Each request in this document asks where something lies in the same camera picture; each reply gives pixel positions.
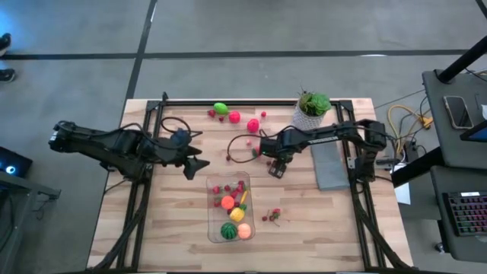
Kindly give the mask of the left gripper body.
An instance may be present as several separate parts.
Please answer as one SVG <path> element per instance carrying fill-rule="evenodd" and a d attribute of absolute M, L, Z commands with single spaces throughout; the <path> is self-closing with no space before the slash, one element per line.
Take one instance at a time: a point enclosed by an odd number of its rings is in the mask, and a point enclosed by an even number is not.
<path fill-rule="evenodd" d="M 154 145 L 154 163 L 163 166 L 174 165 L 180 167 L 186 163 L 187 144 L 174 145 L 157 142 Z"/>

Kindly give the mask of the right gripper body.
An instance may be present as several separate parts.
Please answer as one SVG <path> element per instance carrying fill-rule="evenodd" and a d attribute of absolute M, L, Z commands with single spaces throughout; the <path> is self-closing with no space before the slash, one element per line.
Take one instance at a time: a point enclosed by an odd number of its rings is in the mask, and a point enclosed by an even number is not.
<path fill-rule="evenodd" d="M 294 152 L 282 144 L 279 139 L 263 138 L 260 140 L 259 153 L 277 161 L 291 162 Z"/>

